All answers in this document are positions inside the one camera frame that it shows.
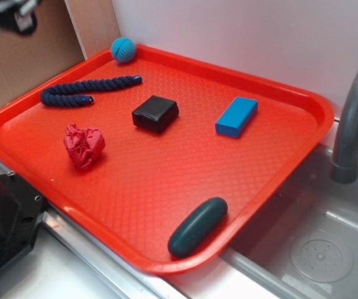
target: plastic tray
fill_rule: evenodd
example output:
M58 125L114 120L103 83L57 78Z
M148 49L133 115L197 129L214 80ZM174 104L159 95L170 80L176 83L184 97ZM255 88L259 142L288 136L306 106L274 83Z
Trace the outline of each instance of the plastic tray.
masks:
M39 101L57 83L121 75L141 75L143 83L95 92L89 107ZM180 111L161 135L132 122L132 111L152 95L176 101ZM237 139L215 133L235 97L259 104ZM331 106L314 93L138 45L129 64L106 50L0 109L0 161L134 267L177 273L216 257L333 120ZM85 171L74 169L62 142L73 123L100 128L106 140ZM227 201L228 216L192 256L174 259L172 232L215 196Z

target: brown cardboard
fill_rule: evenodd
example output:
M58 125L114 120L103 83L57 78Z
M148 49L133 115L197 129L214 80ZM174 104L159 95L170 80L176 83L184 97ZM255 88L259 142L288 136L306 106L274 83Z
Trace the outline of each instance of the brown cardboard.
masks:
M30 37L0 32L0 108L84 59L64 1L41 2L36 17Z
M120 37L111 0L65 0L85 59Z

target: navy rope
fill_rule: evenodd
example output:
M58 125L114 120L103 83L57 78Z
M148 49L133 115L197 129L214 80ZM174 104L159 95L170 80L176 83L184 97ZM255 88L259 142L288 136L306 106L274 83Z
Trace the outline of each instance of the navy rope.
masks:
M80 107L94 102L83 92L104 92L128 88L142 82L141 76L125 76L113 79L88 80L75 83L57 84L41 92L41 102L53 107Z

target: dark green oval object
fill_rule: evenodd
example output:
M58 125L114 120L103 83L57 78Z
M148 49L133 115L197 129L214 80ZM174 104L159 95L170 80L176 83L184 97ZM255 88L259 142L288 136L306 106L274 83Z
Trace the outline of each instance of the dark green oval object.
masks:
M169 238L169 252L179 259L189 256L227 213L228 204L220 197L199 205Z

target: black cube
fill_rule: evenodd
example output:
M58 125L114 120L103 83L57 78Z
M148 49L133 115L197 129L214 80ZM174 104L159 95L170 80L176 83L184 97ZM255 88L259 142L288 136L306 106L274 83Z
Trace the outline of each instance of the black cube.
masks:
M132 112L133 124L139 128L162 133L179 115L175 101L151 96Z

